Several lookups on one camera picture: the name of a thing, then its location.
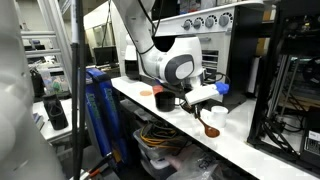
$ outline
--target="desk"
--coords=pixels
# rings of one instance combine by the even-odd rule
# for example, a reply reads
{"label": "desk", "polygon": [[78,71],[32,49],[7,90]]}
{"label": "desk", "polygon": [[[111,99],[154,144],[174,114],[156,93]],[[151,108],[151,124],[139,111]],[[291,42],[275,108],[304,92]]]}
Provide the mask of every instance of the desk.
{"label": "desk", "polygon": [[168,113],[160,112],[155,106],[153,96],[140,96],[139,93],[142,90],[152,91],[151,86],[143,82],[129,80],[127,77],[114,78],[112,79],[112,84],[115,89],[135,101],[135,103],[140,104],[145,109],[259,179],[317,179],[275,157],[254,149],[246,143],[255,101],[247,101],[230,112],[226,127],[219,129],[220,136],[209,138],[204,133],[203,125],[181,107],[176,107]]}
{"label": "desk", "polygon": [[43,116],[44,125],[40,132],[49,143],[63,139],[72,134],[71,99],[61,100],[61,105],[69,125],[64,129],[56,131],[48,121],[48,114],[44,108],[43,102],[41,101],[33,104],[33,113],[38,113]]}

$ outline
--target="blue object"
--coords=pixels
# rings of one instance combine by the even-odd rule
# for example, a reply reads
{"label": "blue object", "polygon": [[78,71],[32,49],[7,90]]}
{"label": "blue object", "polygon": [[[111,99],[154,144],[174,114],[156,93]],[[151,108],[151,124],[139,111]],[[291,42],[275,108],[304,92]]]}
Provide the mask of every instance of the blue object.
{"label": "blue object", "polygon": [[92,83],[92,79],[87,75],[86,77],[86,105],[89,111],[89,116],[93,125],[93,129],[98,141],[100,153],[102,157],[105,157],[107,154],[112,152],[110,139],[105,131],[103,126],[103,121],[105,121],[97,105],[97,97],[95,92],[95,86]]}
{"label": "blue object", "polygon": [[96,69],[88,68],[87,73],[95,84],[96,95],[101,104],[102,115],[107,120],[106,128],[110,132],[109,135],[116,143],[123,163],[128,163],[128,150],[126,141],[122,136],[120,119],[118,110],[113,98],[112,83],[106,73]]}
{"label": "blue object", "polygon": [[222,82],[216,82],[216,87],[217,87],[217,91],[219,92],[219,94],[223,95],[223,94],[227,94],[229,92],[229,84],[225,84]]}

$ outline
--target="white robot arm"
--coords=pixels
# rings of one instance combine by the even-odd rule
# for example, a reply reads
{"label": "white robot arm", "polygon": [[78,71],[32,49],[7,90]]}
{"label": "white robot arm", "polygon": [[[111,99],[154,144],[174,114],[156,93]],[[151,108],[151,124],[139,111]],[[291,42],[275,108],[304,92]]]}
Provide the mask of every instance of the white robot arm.
{"label": "white robot arm", "polygon": [[[138,0],[114,0],[114,4],[141,56],[142,67],[147,75],[172,85],[177,85],[186,78],[190,78],[193,87],[201,85],[197,78],[203,72],[198,37],[177,37],[168,52],[161,52],[154,46],[146,15]],[[154,0],[142,0],[142,4],[146,12],[149,12]]]}

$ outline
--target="wooden spoon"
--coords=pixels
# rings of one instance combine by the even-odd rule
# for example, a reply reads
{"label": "wooden spoon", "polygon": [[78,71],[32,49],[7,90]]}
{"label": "wooden spoon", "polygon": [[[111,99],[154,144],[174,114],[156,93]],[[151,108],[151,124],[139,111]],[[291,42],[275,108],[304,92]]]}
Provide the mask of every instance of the wooden spoon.
{"label": "wooden spoon", "polygon": [[211,137],[211,138],[215,138],[215,137],[218,137],[220,135],[220,131],[216,128],[213,128],[209,125],[207,125],[206,123],[204,123],[202,121],[202,119],[199,117],[198,120],[202,123],[202,125],[204,126],[204,132],[206,133],[206,135],[208,137]]}

